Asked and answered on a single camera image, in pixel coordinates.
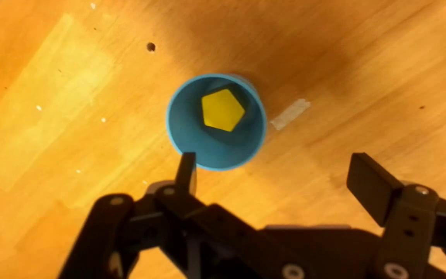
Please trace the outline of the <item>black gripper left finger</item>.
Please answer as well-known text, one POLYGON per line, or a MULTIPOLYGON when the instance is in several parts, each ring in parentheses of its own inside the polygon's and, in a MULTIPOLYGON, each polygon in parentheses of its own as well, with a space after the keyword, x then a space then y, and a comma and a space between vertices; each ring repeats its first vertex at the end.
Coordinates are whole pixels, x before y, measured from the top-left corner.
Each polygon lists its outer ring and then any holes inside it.
POLYGON ((128 279, 142 252, 157 249, 187 279, 306 279, 295 253, 218 205, 195 199, 195 156, 142 199, 97 199, 58 279, 128 279))

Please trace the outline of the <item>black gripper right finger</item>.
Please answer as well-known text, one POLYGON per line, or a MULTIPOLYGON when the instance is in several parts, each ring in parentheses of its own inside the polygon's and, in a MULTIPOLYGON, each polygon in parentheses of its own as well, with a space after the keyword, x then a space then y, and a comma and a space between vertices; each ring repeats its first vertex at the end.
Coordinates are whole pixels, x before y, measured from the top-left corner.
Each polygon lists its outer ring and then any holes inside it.
POLYGON ((402 184, 366 154, 353 154, 346 188, 382 229, 371 264, 377 279, 446 279, 428 264, 430 249, 446 256, 446 201, 433 190, 402 184))

